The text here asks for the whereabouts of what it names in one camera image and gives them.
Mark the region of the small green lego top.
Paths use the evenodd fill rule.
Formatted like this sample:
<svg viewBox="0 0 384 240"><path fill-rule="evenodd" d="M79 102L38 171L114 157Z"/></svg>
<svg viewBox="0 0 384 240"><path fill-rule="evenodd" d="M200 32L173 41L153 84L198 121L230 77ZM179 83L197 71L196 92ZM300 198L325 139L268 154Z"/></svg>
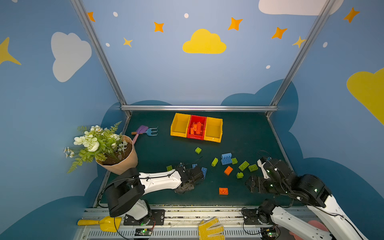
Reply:
<svg viewBox="0 0 384 240"><path fill-rule="evenodd" d="M201 151L202 151L202 149L201 149L201 148L199 148L199 147L197 147L197 148L195 149L195 152L196 152L197 154L200 154L200 153L201 153Z"/></svg>

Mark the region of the orange lego front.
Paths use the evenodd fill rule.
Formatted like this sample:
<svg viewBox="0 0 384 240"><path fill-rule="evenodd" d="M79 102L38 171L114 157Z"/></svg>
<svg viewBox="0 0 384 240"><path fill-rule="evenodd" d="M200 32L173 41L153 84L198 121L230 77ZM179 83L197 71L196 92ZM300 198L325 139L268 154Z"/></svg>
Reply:
<svg viewBox="0 0 384 240"><path fill-rule="evenodd" d="M228 188L219 188L219 195L227 196L229 194Z"/></svg>

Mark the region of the long orange lego assembly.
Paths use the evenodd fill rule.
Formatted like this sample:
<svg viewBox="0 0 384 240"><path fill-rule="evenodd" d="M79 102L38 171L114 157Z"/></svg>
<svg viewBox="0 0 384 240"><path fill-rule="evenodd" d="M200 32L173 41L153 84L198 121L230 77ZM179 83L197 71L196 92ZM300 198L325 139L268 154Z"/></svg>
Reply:
<svg viewBox="0 0 384 240"><path fill-rule="evenodd" d="M193 129L195 130L195 135L201 136L203 132L203 124L201 122L194 123Z"/></svg>

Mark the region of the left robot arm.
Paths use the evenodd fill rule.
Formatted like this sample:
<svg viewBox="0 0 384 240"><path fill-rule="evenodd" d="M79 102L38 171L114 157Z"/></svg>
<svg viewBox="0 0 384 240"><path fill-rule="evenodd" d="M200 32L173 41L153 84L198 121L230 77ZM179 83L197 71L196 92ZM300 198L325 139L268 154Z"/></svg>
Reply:
<svg viewBox="0 0 384 240"><path fill-rule="evenodd" d="M130 168L106 185L101 196L107 198L110 217L127 214L141 221L151 215L149 204L142 196L162 190L174 190L177 194L183 194L193 190L204 177L202 169L187 169L183 165L167 172L149 174Z"/></svg>

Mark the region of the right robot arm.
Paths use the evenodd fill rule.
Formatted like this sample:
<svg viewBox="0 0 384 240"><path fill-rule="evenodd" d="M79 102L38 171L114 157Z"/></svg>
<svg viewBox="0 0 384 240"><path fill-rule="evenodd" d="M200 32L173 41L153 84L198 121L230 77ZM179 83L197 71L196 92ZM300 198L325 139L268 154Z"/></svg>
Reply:
<svg viewBox="0 0 384 240"><path fill-rule="evenodd" d="M261 225L263 240L275 240L278 234L269 234L267 229L283 227L303 240L364 240L365 235L350 220L339 206L331 190L318 177L310 174L298 176L282 160L262 157L257 161L262 177L251 176L246 186L252 193L287 196L299 201L326 226L321 230L287 212L286 208L265 200L256 209L244 209L246 225Z"/></svg>

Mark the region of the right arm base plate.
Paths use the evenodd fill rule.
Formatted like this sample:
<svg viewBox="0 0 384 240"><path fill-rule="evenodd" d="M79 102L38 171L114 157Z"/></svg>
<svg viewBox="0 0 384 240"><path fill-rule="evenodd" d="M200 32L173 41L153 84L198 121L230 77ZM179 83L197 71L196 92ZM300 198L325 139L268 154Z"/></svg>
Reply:
<svg viewBox="0 0 384 240"><path fill-rule="evenodd" d="M276 225L269 210L242 208L241 214L245 225Z"/></svg>

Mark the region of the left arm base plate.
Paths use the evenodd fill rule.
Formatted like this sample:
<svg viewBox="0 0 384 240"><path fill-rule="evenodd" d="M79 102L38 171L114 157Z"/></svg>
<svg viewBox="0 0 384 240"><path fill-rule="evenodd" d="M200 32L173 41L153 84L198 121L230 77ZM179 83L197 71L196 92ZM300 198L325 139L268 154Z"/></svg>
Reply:
<svg viewBox="0 0 384 240"><path fill-rule="evenodd" d="M148 215L146 215L141 220L135 220L132 216L128 214L124 218L124 226L163 226L165 221L165 210L151 210Z"/></svg>

